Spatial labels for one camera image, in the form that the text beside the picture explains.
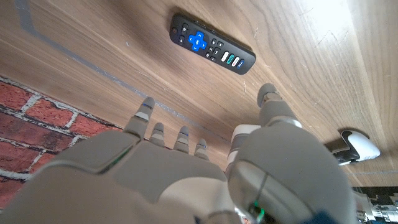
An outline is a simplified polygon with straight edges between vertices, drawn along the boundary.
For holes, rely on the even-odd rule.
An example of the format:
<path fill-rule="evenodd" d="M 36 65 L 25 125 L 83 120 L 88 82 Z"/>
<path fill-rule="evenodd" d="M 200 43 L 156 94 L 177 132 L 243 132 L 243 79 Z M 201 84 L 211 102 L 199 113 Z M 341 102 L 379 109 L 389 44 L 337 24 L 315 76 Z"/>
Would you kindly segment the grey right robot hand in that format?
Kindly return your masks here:
<path fill-rule="evenodd" d="M 304 130 L 276 87 L 261 86 L 258 129 L 233 139 L 228 166 L 206 143 L 174 148 L 164 127 L 144 133 L 146 98 L 122 131 L 79 142 L 41 167 L 1 213 L 2 223 L 356 223 L 349 180 L 333 154 Z"/>

